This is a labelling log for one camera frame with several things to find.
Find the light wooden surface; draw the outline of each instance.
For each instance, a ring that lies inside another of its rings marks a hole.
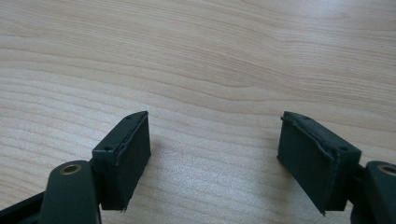
[[[152,157],[104,223],[349,223],[276,160],[283,111],[396,162],[396,2],[0,1],[0,209],[124,116]]]

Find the wood grain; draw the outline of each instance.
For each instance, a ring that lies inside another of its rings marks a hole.
[[[104,223],[349,223],[276,160],[279,116],[396,162],[395,85],[392,0],[2,0],[0,209],[147,110],[152,157]]]

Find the wooden table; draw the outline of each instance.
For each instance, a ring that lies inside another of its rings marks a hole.
[[[396,2],[0,1],[0,209],[147,110],[152,156],[104,223],[349,223],[276,159],[283,111],[396,162]]]

